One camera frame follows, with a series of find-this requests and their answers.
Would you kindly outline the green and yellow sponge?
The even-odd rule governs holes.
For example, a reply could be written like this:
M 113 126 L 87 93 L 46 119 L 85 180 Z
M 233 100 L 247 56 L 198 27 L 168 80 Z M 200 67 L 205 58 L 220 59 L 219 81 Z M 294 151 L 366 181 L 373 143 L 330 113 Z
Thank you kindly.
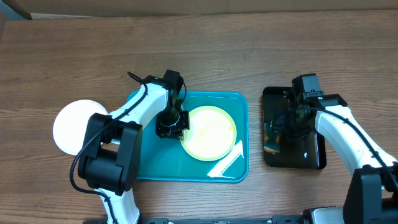
M 268 153 L 280 152 L 280 133 L 270 123 L 264 123 L 264 151 Z

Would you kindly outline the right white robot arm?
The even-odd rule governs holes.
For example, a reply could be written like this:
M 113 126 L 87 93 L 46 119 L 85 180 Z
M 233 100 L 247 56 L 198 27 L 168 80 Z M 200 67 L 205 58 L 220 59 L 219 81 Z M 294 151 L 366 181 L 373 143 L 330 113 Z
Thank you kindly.
M 298 223 L 397 223 L 397 159 L 355 120 L 340 95 L 264 97 L 264 159 L 272 167 L 321 169 L 329 142 L 351 176 L 342 206 L 309 208 Z

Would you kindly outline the white plate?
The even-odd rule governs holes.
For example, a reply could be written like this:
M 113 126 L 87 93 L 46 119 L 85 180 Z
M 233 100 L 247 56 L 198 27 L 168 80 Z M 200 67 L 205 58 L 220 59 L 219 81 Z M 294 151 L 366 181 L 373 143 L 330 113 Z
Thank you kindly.
M 66 105 L 53 124 L 57 147 L 66 154 L 77 155 L 83 147 L 88 120 L 95 113 L 108 115 L 101 104 L 92 100 L 78 100 Z

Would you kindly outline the green rimmed plate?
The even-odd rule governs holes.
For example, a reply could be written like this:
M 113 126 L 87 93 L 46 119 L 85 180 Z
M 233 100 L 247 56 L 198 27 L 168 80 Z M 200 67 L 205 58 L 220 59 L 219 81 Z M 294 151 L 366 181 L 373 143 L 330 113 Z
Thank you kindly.
M 216 161 L 234 147 L 237 127 L 233 118 L 219 107 L 200 106 L 188 112 L 189 128 L 181 144 L 185 152 L 199 161 Z

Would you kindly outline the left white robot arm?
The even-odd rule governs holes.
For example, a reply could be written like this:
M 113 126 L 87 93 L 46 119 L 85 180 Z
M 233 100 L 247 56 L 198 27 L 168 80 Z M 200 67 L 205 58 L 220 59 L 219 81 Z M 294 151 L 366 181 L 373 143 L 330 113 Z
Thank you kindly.
M 129 72 L 141 89 L 112 114 L 94 113 L 85 131 L 83 146 L 70 168 L 72 187 L 100 196 L 107 213 L 105 223 L 139 223 L 134 185 L 141 161 L 142 134 L 152 119 L 161 139 L 183 139 L 189 129 L 188 111 L 179 93 L 186 90 L 179 72 L 141 79 Z

